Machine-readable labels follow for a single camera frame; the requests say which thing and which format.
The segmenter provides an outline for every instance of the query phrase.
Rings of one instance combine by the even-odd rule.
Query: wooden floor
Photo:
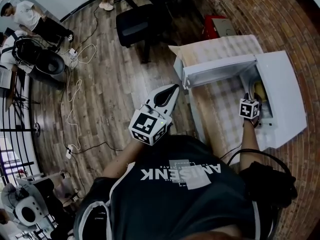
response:
[[[134,0],[138,5],[149,3],[148,0]],[[64,44],[61,53],[70,47],[76,48],[85,40],[96,27],[94,11],[99,0],[88,5],[81,11],[67,19],[63,24],[75,33],[75,40],[70,46]],[[176,6],[179,15],[175,15],[169,37],[178,45],[185,45],[200,40],[202,24],[192,7]],[[141,64],[143,42],[122,47],[119,43],[116,16],[130,9],[125,1],[115,5],[115,9],[106,12],[100,8],[96,10],[98,27],[86,45],[94,44],[97,52],[89,64],[79,64],[71,73],[68,92],[62,92],[34,81],[32,99],[40,105],[32,106],[34,121],[41,126],[41,135],[35,139],[36,150],[40,166],[46,174],[66,170],[74,178],[75,187],[84,195],[83,187],[77,175],[75,160],[66,158],[63,144],[63,128],[65,144],[77,145],[77,128],[67,124],[67,116],[71,111],[71,99],[75,92],[74,84],[82,80],[82,85],[76,95],[71,122],[79,125],[79,141],[81,150],[98,145],[104,141],[116,149],[122,149],[130,140],[128,126],[135,109],[139,108],[148,93],[163,85],[181,82],[176,75],[173,64],[174,54],[168,46],[159,43],[150,51],[150,63]],[[80,60],[88,61],[94,52],[93,47],[86,49]],[[195,134],[190,108],[184,91],[181,92],[177,106],[173,112],[173,134]],[[93,180],[99,177],[104,166],[116,155],[106,144],[93,148],[85,153],[75,155],[86,192]]]

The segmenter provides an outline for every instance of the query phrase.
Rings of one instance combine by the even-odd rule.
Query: man in white shirt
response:
[[[17,30],[14,32],[17,37],[25,37],[27,35],[27,32],[22,30]],[[24,72],[26,72],[29,77],[38,80],[40,82],[43,82],[46,85],[49,85],[53,88],[56,88],[58,90],[63,90],[65,87],[65,83],[59,82],[58,80],[52,78],[50,75],[43,73],[39,71],[38,69],[28,67],[26,65],[22,64],[16,64],[16,59],[12,54],[12,50],[3,52],[5,49],[13,47],[15,44],[15,38],[11,35],[7,37],[2,32],[0,32],[0,44],[2,45],[1,50],[1,58],[0,63],[2,66],[6,67],[7,70],[11,70],[13,72],[17,72],[18,68],[22,69]]]
[[[74,40],[74,33],[64,26],[48,18],[42,10],[30,1],[22,1],[16,6],[7,2],[1,9],[1,17],[12,16],[15,23],[28,33],[29,36],[38,34],[48,42],[59,43],[60,37],[67,37],[69,42]]]

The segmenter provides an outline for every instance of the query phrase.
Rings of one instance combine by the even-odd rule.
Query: brick wall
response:
[[[306,7],[297,1],[194,0],[203,16],[224,15],[239,33],[254,34],[265,52],[286,50],[294,67],[308,127],[271,151],[297,178],[298,198],[283,211],[276,235],[286,240],[307,239],[320,218],[320,35]],[[319,19],[319,11],[312,13]]]

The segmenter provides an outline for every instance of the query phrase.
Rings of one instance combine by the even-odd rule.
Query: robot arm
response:
[[[131,136],[153,146],[167,131],[172,122],[179,85],[169,84],[150,92],[140,109],[136,109],[129,125]]]

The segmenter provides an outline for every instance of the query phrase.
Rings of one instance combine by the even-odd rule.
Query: desk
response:
[[[179,77],[182,76],[182,72],[179,71],[182,70],[182,65],[189,67],[227,57],[263,53],[254,35],[228,36],[180,47],[170,46],[170,49],[177,55],[174,68]],[[239,102],[245,94],[240,78],[235,76],[193,87],[188,91],[191,112],[200,140],[211,146],[213,153],[218,157],[237,147],[243,135]],[[234,152],[225,159],[229,160]]]

